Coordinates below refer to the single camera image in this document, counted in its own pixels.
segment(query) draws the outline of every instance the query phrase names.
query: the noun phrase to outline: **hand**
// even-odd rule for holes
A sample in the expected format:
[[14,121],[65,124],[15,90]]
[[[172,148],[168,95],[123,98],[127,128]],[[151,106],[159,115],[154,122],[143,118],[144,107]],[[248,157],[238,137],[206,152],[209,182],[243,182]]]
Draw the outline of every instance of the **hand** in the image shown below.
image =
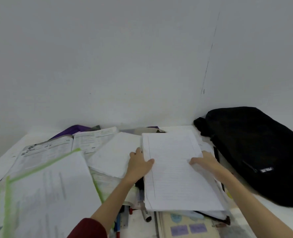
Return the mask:
[[223,182],[225,175],[230,173],[226,168],[219,164],[211,153],[206,151],[203,151],[203,158],[192,158],[189,164],[199,164],[201,167],[211,172],[220,182]]
[[138,147],[135,153],[130,153],[127,172],[123,179],[133,185],[151,170],[153,164],[154,159],[144,161],[142,150]]

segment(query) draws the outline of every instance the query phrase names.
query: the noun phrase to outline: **person's left hand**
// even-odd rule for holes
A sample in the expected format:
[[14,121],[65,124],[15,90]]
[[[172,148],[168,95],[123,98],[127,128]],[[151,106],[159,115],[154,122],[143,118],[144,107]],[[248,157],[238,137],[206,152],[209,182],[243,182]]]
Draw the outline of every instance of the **person's left hand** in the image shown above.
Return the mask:
[[144,161],[142,150],[138,147],[135,153],[130,153],[127,172],[123,179],[133,185],[151,170],[153,164],[154,159]]

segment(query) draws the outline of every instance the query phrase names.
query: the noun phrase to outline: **green folder edge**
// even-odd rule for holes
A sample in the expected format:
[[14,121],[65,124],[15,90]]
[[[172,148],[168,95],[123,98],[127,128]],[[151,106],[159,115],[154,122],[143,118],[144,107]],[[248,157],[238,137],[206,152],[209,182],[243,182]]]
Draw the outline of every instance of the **green folder edge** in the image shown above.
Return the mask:
[[[45,163],[43,165],[40,165],[40,166],[36,167],[35,169],[32,169],[32,170],[30,170],[30,171],[28,171],[28,172],[26,172],[24,174],[21,174],[21,175],[15,177],[13,179],[10,179],[10,176],[6,177],[6,194],[5,194],[5,205],[4,205],[5,215],[4,215],[4,227],[3,227],[4,228],[4,233],[3,233],[4,238],[10,238],[10,235],[11,235],[10,234],[10,229],[9,229],[9,225],[10,225],[9,218],[10,218],[10,209],[11,209],[10,208],[10,206],[11,206],[11,188],[10,188],[10,184],[15,182],[15,181],[18,181],[20,179],[23,179],[23,178],[25,178],[25,177],[33,174],[33,173],[36,173],[36,172],[42,170],[42,169],[52,165],[53,163],[56,163],[57,161],[59,161],[59,160],[65,158],[65,157],[71,155],[72,153],[80,152],[80,151],[81,151],[80,148],[74,149],[70,153],[67,153],[67,154],[65,154],[65,155],[63,155],[63,156],[61,156],[59,158],[50,160],[47,163]],[[97,185],[97,183],[96,183],[96,181],[94,179],[93,179],[93,184],[94,184],[94,186],[95,186],[95,188],[97,190],[97,193],[98,193],[98,196],[99,196],[99,198],[101,200],[101,203],[103,203],[104,200],[103,200],[102,193],[99,190],[98,185]]]

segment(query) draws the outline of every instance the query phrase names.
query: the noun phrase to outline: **forearm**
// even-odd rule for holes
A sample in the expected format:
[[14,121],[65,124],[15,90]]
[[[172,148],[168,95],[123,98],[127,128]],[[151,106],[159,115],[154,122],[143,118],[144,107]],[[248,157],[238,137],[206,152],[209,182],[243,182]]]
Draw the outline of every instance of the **forearm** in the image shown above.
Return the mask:
[[224,171],[222,183],[257,237],[293,238],[293,231],[261,204],[230,172]]
[[131,182],[123,179],[109,195],[107,200],[91,216],[92,219],[99,221],[100,224],[103,225],[107,234],[109,233],[113,222],[115,221],[118,212],[132,186],[133,184]]

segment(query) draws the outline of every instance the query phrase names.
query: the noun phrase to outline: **white wall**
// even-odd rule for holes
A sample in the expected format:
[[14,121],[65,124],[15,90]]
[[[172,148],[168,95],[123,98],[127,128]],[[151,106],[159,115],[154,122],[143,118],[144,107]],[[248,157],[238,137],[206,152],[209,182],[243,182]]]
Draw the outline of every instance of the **white wall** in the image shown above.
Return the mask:
[[293,130],[293,0],[224,0],[199,112],[255,106]]
[[0,155],[31,129],[198,116],[222,0],[0,0]]

